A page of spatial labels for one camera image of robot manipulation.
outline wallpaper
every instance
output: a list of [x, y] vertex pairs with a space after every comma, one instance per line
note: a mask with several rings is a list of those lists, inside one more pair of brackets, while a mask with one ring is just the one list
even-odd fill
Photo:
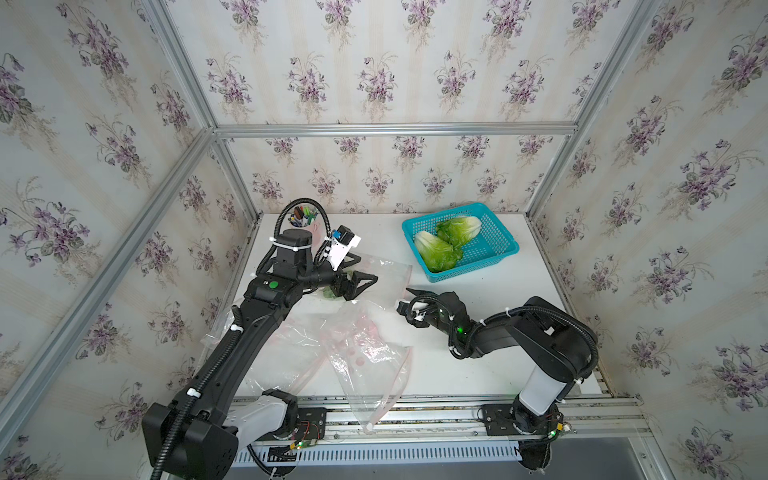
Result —
[[562, 136], [237, 138], [257, 208], [299, 197], [331, 213], [411, 213], [482, 202], [525, 211]]
[[220, 124], [572, 119], [635, 3], [167, 2]]
[[141, 417], [194, 375], [245, 242], [228, 192], [204, 158], [19, 432], [0, 478], [146, 478]]
[[197, 133], [130, 2], [0, 2], [0, 398]]
[[670, 0], [535, 219], [678, 479], [765, 478], [768, 5]]

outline white table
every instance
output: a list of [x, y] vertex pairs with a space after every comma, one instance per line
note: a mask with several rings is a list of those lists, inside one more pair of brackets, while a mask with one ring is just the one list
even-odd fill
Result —
[[[410, 286], [437, 293], [455, 291], [466, 304], [469, 316], [482, 319], [505, 307], [521, 306], [532, 296], [540, 296], [558, 308], [562, 302], [531, 231], [521, 214], [499, 214], [520, 245], [520, 251], [500, 263], [465, 273], [438, 283], [430, 283], [410, 250], [401, 224], [417, 214], [332, 214], [332, 228], [345, 225], [362, 237], [355, 252], [364, 252], [413, 265]], [[276, 214], [264, 215], [245, 274], [240, 281], [236, 302], [240, 302], [262, 257], [270, 247]], [[283, 228], [289, 228], [286, 222]], [[299, 301], [294, 312], [303, 311]], [[377, 321], [386, 342], [412, 347], [412, 368], [404, 396], [513, 396], [520, 392], [534, 368], [531, 358], [520, 347], [497, 350], [480, 359], [454, 359], [448, 351], [448, 338], [436, 328], [416, 329], [393, 313], [387, 321]], [[581, 385], [582, 394], [600, 394], [594, 376]], [[237, 396], [252, 396], [240, 389]], [[343, 396], [339, 381], [328, 362], [300, 392], [300, 396]]]

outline green lettuce head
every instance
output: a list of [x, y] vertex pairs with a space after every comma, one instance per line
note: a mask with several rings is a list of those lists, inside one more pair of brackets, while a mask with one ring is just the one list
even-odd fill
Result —
[[463, 247], [477, 237], [482, 223], [477, 217], [456, 217], [437, 224], [437, 236], [454, 247]]
[[432, 273], [450, 270], [464, 256], [461, 249], [454, 248], [453, 245], [440, 240], [430, 232], [418, 232], [413, 243], [421, 254], [424, 264]]

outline black cable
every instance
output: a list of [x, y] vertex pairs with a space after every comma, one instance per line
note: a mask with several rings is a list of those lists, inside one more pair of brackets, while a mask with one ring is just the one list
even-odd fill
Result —
[[[237, 305], [232, 305], [232, 314], [234, 315], [233, 324], [242, 327], [243, 314], [240, 312], [240, 308], [238, 308]], [[214, 376], [216, 371], [223, 365], [224, 361], [226, 361], [227, 358], [229, 358], [229, 356], [232, 354], [232, 351], [237, 345], [237, 342], [240, 341], [242, 332], [238, 330], [230, 330], [230, 331], [234, 331], [235, 335], [232, 336], [232, 338], [230, 338], [230, 341], [227, 344], [227, 346], [224, 348], [224, 351], [221, 353], [221, 355], [219, 355], [219, 358], [217, 358], [216, 361], [213, 364], [211, 364], [208, 371], [205, 372], [202, 375], [202, 377], [198, 379], [193, 385], [191, 385], [190, 388], [195, 389], [198, 392], [202, 392], [205, 389], [205, 386], [210, 381], [210, 379]], [[163, 441], [163, 446], [160, 448], [160, 451], [157, 454], [157, 458], [154, 461], [154, 468], [152, 469], [152, 476], [150, 477], [150, 480], [160, 480], [160, 477], [163, 475], [163, 467], [165, 466], [165, 462], [168, 460], [168, 457], [176, 447], [177, 437], [179, 436], [179, 432], [181, 431], [181, 426], [184, 424], [184, 420], [187, 419], [187, 415], [189, 415], [190, 410], [192, 409], [192, 406], [196, 401], [197, 401], [197, 397], [190, 396], [189, 399], [187, 399], [184, 405], [177, 412], [176, 418], [174, 419], [174, 421], [170, 424], [170, 427], [168, 428], [168, 433], [165, 435], [165, 440]]]
[[[274, 230], [274, 237], [277, 238], [278, 235], [280, 235], [280, 231], [283, 229], [283, 221], [285, 220], [288, 213], [296, 206], [300, 204], [310, 204], [313, 207], [315, 207], [320, 214], [320, 216], [323, 218], [323, 222], [325, 224], [326, 228], [326, 237], [331, 236], [331, 224], [328, 221], [328, 215], [326, 214], [325, 209], [323, 209], [323, 206], [318, 204], [315, 200], [311, 198], [297, 198], [287, 204], [285, 208], [280, 212], [280, 215], [277, 217], [277, 222], [275, 223], [275, 230]], [[320, 245], [320, 248], [317, 250], [317, 253], [315, 254], [314, 258], [314, 264], [315, 266], [319, 266], [321, 263], [321, 260], [323, 258], [323, 252], [325, 249], [330, 245], [330, 242], [328, 240], [323, 240], [323, 243]], [[264, 267], [266, 266], [266, 262], [272, 257], [272, 255], [275, 253], [275, 250], [277, 250], [277, 247], [273, 245], [270, 246], [270, 249], [266, 252], [266, 255], [264, 258], [259, 262], [259, 266], [256, 268], [256, 273], [263, 273], [265, 271]]]

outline purple flower pattern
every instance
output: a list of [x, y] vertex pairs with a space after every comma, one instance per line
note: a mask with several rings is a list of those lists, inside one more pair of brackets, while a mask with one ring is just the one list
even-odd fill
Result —
[[640, 213], [648, 210], [648, 207], [640, 203], [642, 196], [642, 190], [635, 188], [634, 182], [627, 185], [624, 191], [615, 191], [611, 209], [605, 212], [603, 218], [603, 225], [607, 225], [607, 229], [602, 234], [610, 238], [618, 234], [623, 225], [640, 223], [643, 220]]
[[476, 165], [480, 165], [480, 159], [485, 156], [485, 149], [490, 144], [490, 139], [485, 135], [472, 135], [471, 137], [462, 135], [456, 145], [456, 150], [462, 152], [461, 157], [456, 159], [456, 167], [460, 167], [464, 173], [464, 170], [470, 171]]
[[235, 197], [232, 194], [219, 194], [216, 199], [216, 205], [219, 207], [219, 218], [225, 220], [229, 225], [237, 225], [237, 209], [235, 208]]
[[237, 265], [237, 261], [240, 259], [240, 255], [243, 252], [243, 248], [240, 245], [233, 245], [227, 251], [225, 257], [227, 258], [227, 265], [233, 269]]
[[417, 42], [416, 50], [429, 43], [430, 32], [434, 28], [430, 23], [432, 23], [437, 2], [438, 0], [401, 0], [400, 2], [402, 9], [408, 12], [408, 23], [406, 23], [408, 42]]
[[551, 135], [523, 135], [518, 140], [520, 145], [520, 153], [518, 154], [518, 163], [520, 167], [526, 167], [536, 160], [538, 151], [544, 147], [545, 144], [552, 143], [554, 137]]
[[29, 150], [32, 149], [33, 133], [37, 133], [48, 145], [51, 152], [56, 152], [54, 139], [58, 135], [51, 129], [53, 120], [40, 118], [43, 107], [34, 106], [26, 97], [27, 91], [18, 82], [16, 71], [24, 71], [16, 57], [6, 53], [0, 64], [0, 122], [7, 124], [7, 135], [18, 133], [19, 140]]
[[365, 137], [335, 137], [333, 143], [339, 145], [339, 156], [342, 162], [350, 167], [356, 164], [359, 159], [358, 149], [360, 149], [360, 142], [365, 139]]
[[357, 89], [366, 93], [366, 99], [362, 101], [362, 112], [368, 113], [371, 122], [381, 121], [389, 111], [387, 103], [395, 100], [397, 84], [389, 64], [396, 58], [395, 55], [385, 53], [378, 61], [374, 61], [373, 57], [365, 57], [362, 61], [365, 67], [359, 74]]
[[576, 18], [572, 24], [573, 28], [568, 29], [568, 40], [565, 44], [576, 44], [572, 54], [587, 47], [587, 43], [591, 41], [590, 35], [595, 31], [598, 22], [608, 10], [618, 8], [619, 2], [621, 0], [616, 0], [613, 4], [611, 4], [611, 0], [584, 0], [575, 2], [571, 6], [571, 11], [576, 15]]
[[594, 81], [598, 78], [598, 72], [602, 66], [602, 62], [594, 64], [589, 75], [578, 79], [578, 85], [576, 85], [576, 88], [571, 92], [576, 95], [576, 101], [568, 105], [568, 112], [565, 114], [566, 117], [575, 118], [579, 110], [581, 110], [581, 104], [584, 103], [584, 99], [587, 98], [589, 91], [592, 89], [592, 85], [594, 85]]
[[730, 346], [716, 346], [722, 365], [702, 361], [692, 365], [699, 373], [690, 383], [711, 403], [737, 406], [741, 412], [768, 407], [768, 343], [753, 349], [733, 341]]
[[562, 243], [558, 247], [565, 248], [573, 240], [583, 240], [584, 232], [587, 230], [587, 226], [584, 225], [584, 212], [581, 211], [581, 207], [576, 207], [574, 211], [567, 212], [565, 214], [565, 225], [560, 230]]
[[210, 202], [205, 201], [207, 194], [203, 190], [203, 183], [193, 175], [187, 178], [184, 189], [179, 192], [179, 201], [184, 205], [184, 211], [192, 209], [194, 219], [198, 223], [208, 223], [210, 219]]
[[612, 253], [605, 258], [594, 259], [592, 273], [589, 274], [585, 282], [587, 295], [590, 298], [595, 298], [600, 292], [610, 290], [611, 293], [616, 293], [619, 291], [619, 283], [623, 283], [624, 279], [619, 276], [618, 270], [619, 264]]
[[265, 37], [259, 23], [259, 4], [264, 2], [266, 0], [219, 0], [222, 7], [232, 12], [240, 41], [250, 41], [253, 51], [263, 44]]
[[496, 190], [506, 183], [507, 178], [504, 173], [496, 170], [496, 167], [486, 168], [482, 173], [482, 177], [475, 180], [475, 184], [478, 186], [478, 201], [490, 201]]
[[651, 273], [641, 273], [633, 281], [639, 283], [633, 296], [644, 305], [652, 304], [658, 308], [657, 300], [664, 305], [672, 303], [676, 298], [685, 301], [686, 293], [694, 288], [694, 278], [697, 273], [703, 278], [714, 278], [704, 262], [688, 260], [688, 250], [678, 247], [673, 253], [661, 251], [658, 257], [648, 259], [653, 268]]
[[341, 209], [342, 214], [367, 214], [370, 213], [368, 207], [365, 204], [361, 204], [356, 200], [344, 200], [344, 208]]
[[211, 277], [219, 273], [219, 263], [210, 249], [210, 238], [203, 237], [192, 242], [192, 247], [187, 248], [187, 251], [192, 257], [192, 268], [202, 270]]
[[395, 180], [389, 172], [385, 172], [381, 168], [369, 168], [368, 176], [362, 179], [362, 183], [368, 189], [368, 196], [371, 197], [371, 201], [381, 205], [387, 199], [387, 188], [394, 184]]
[[169, 76], [169, 71], [163, 71], [160, 82], [152, 84], [150, 90], [155, 98], [157, 113], [163, 119], [163, 126], [173, 125], [176, 141], [180, 147], [186, 148], [192, 143], [194, 129], [189, 125], [190, 115], [186, 102], [168, 83]]
[[126, 432], [139, 435], [141, 418], [149, 409], [149, 404], [139, 393], [141, 387], [139, 382], [132, 386], [123, 385], [118, 399], [100, 408], [101, 419], [94, 422], [94, 425], [99, 430], [107, 431], [107, 445], [110, 439], [116, 442], [125, 437]]
[[571, 165], [571, 171], [568, 172], [568, 188], [579, 185], [581, 178], [586, 174], [593, 174], [600, 161], [600, 157], [594, 152], [595, 143], [591, 138], [581, 145], [574, 154], [574, 163]]
[[87, 359], [93, 353], [101, 357], [99, 363], [108, 360], [117, 363], [118, 360], [115, 356], [118, 354], [118, 349], [122, 348], [127, 353], [131, 352], [131, 338], [112, 323], [109, 313], [107, 313], [111, 308], [110, 303], [104, 305], [104, 312], [96, 317], [96, 322], [85, 333], [85, 338], [78, 349], [79, 352], [74, 356], [75, 359]]
[[232, 117], [236, 123], [242, 124], [248, 123], [248, 116], [253, 113], [253, 110], [246, 106], [251, 103], [248, 94], [251, 86], [235, 68], [239, 58], [238, 55], [224, 55], [221, 63], [215, 58], [208, 58], [205, 62], [213, 68], [207, 75], [207, 80], [210, 82], [208, 89], [221, 95], [220, 106], [224, 114]]
[[728, 54], [730, 67], [723, 70], [720, 77], [712, 79], [712, 89], [704, 99], [712, 98], [715, 105], [704, 114], [722, 114], [726, 108], [734, 106], [737, 97], [746, 97], [744, 91], [755, 80], [763, 76], [763, 70], [768, 68], [768, 14], [760, 21], [754, 31], [739, 35]]
[[317, 191], [317, 196], [326, 204], [331, 204], [336, 199], [334, 192], [336, 187], [341, 184], [341, 180], [336, 173], [329, 172], [325, 168], [313, 168], [310, 185]]
[[546, 55], [531, 63], [528, 60], [520, 60], [518, 70], [509, 76], [504, 86], [504, 93], [509, 94], [509, 99], [502, 102], [499, 111], [506, 121], [516, 121], [524, 113], [528, 113], [528, 106], [536, 102], [536, 94], [544, 90], [543, 67], [552, 63], [552, 58]]
[[637, 63], [642, 61], [642, 65], [636, 73], [658, 65], [657, 57], [661, 54], [662, 48], [667, 46], [675, 35], [688, 31], [694, 23], [695, 8], [695, 0], [680, 0], [674, 4], [670, 0], [659, 8], [650, 23], [653, 31], [648, 35], [637, 56]]
[[152, 312], [153, 319], [147, 326], [157, 337], [157, 345], [172, 342], [179, 346], [184, 344], [184, 339], [192, 340], [190, 327], [181, 319], [180, 308], [180, 303], [169, 301], [163, 311]]
[[639, 328], [634, 336], [636, 340], [632, 345], [627, 344], [624, 364], [632, 373], [638, 373], [643, 369], [659, 370], [662, 376], [669, 375], [671, 366], [677, 366], [677, 362], [669, 354], [669, 340], [664, 337], [663, 328], [654, 328], [648, 332]]
[[432, 204], [436, 204], [442, 198], [442, 192], [449, 184], [453, 183], [453, 179], [449, 174], [443, 173], [439, 168], [430, 168], [427, 170], [427, 176], [422, 178], [422, 185], [424, 185], [424, 196]]
[[685, 215], [692, 220], [692, 208], [705, 211], [713, 200], [728, 199], [728, 193], [736, 186], [736, 172], [741, 162], [746, 161], [750, 166], [765, 164], [757, 157], [756, 150], [730, 153], [730, 148], [730, 142], [721, 139], [710, 151], [694, 151], [693, 160], [680, 166], [685, 181], [671, 184], [661, 194], [666, 200], [660, 213], [666, 213], [670, 219]]
[[55, 275], [77, 285], [78, 276], [93, 277], [101, 265], [102, 257], [97, 253], [101, 241], [86, 243], [91, 231], [77, 223], [75, 214], [79, 210], [33, 197], [32, 192], [41, 188], [36, 180], [30, 178], [23, 190], [17, 180], [18, 207], [0, 208], [0, 227], [18, 231], [8, 235], [11, 246], [3, 253], [13, 250], [18, 254], [23, 250], [31, 268], [51, 256], [57, 263]]
[[293, 165], [293, 143], [299, 141], [298, 137], [267, 138], [265, 141], [272, 147], [272, 155], [278, 164], [285, 161], [286, 165]]
[[165, 388], [177, 392], [181, 391], [194, 379], [195, 358], [193, 356], [184, 360], [179, 368], [170, 373], [170, 380], [165, 384]]
[[395, 204], [395, 209], [392, 211], [393, 214], [415, 214], [416, 213], [416, 205], [418, 202], [415, 200], [411, 200], [409, 202], [398, 202]]
[[117, 115], [114, 121], [107, 118], [95, 117], [93, 124], [86, 123], [85, 128], [98, 143], [96, 158], [107, 165], [118, 166], [125, 173], [125, 180], [130, 181], [136, 188], [141, 184], [147, 189], [152, 188], [152, 174], [147, 163], [141, 160], [134, 138], [136, 131], [132, 126], [123, 124]]
[[576, 275], [574, 274], [576, 266], [574, 265], [572, 258], [569, 258], [564, 262], [559, 262], [555, 270], [558, 272], [558, 276], [566, 288], [571, 291], [576, 289]]
[[685, 440], [677, 437], [680, 455], [671, 457], [684, 472], [709, 475], [717, 480], [747, 480], [739, 465], [742, 462], [741, 453], [730, 446], [733, 443], [733, 432], [723, 429], [711, 431], [704, 428], [703, 423], [696, 421], [696, 425], [690, 430], [690, 436], [690, 439]]
[[435, 70], [437, 83], [440, 85], [440, 107], [444, 114], [456, 110], [461, 104], [462, 89], [470, 80], [475, 80], [475, 71], [472, 70], [474, 59], [465, 60], [462, 53], [450, 51], [443, 57], [443, 66]]
[[523, 32], [523, 22], [531, 17], [531, 0], [488, 0], [490, 7], [483, 20], [493, 25], [483, 36], [480, 52], [488, 54], [488, 64], [499, 61], [512, 50], [511, 38]]
[[290, 64], [296, 70], [291, 68], [288, 72], [288, 90], [299, 94], [296, 100], [296, 112], [303, 114], [306, 121], [313, 122], [320, 119], [320, 112], [325, 109], [320, 106], [321, 102], [326, 101], [326, 83], [325, 75], [320, 73], [317, 62], [322, 55], [310, 54], [305, 61], [298, 57], [290, 59]]
[[56, 462], [48, 463], [49, 458], [33, 463], [32, 457], [20, 449], [28, 440], [29, 437], [23, 435], [16, 438], [19, 449], [9, 452], [5, 457], [0, 470], [3, 480], [57, 480], [62, 467]]
[[349, 24], [353, 0], [321, 0], [316, 4], [326, 13], [326, 23], [323, 28], [328, 32], [328, 41], [335, 38], [339, 42], [339, 51], [342, 51], [354, 36], [351, 32], [352, 26]]
[[168, 245], [166, 237], [160, 235], [160, 232], [155, 232], [152, 237], [147, 239], [144, 250], [138, 254], [134, 263], [141, 269], [144, 276], [154, 272], [155, 281], [165, 288], [165, 282], [176, 285], [176, 277], [179, 274], [179, 269], [176, 266], [178, 258], [170, 258], [173, 253], [174, 249]]
[[276, 172], [270, 171], [264, 174], [253, 174], [253, 181], [251, 182], [252, 191], [261, 195], [261, 198], [272, 207], [276, 206], [278, 200], [283, 198], [283, 188], [280, 186], [280, 182], [275, 179], [275, 175], [277, 175]]
[[413, 168], [419, 164], [416, 160], [421, 158], [424, 153], [426, 141], [424, 137], [395, 137], [394, 150], [398, 151], [395, 157], [395, 166], [400, 167], [403, 173], [413, 171]]
[[635, 155], [644, 156], [652, 145], [659, 144], [661, 135], [666, 131], [670, 113], [683, 111], [676, 106], [676, 101], [663, 103], [661, 97], [654, 95], [648, 107], [642, 107], [628, 122], [630, 133], [616, 143], [614, 165], [624, 168], [633, 164]]
[[119, 50], [120, 39], [112, 34], [107, 24], [82, 5], [71, 7], [62, 2], [56, 9], [69, 22], [68, 39], [78, 50], [83, 67], [98, 67], [101, 86], [112, 101], [118, 104], [120, 98], [133, 110], [138, 103], [134, 89], [136, 78], [129, 77], [125, 71], [128, 60]]

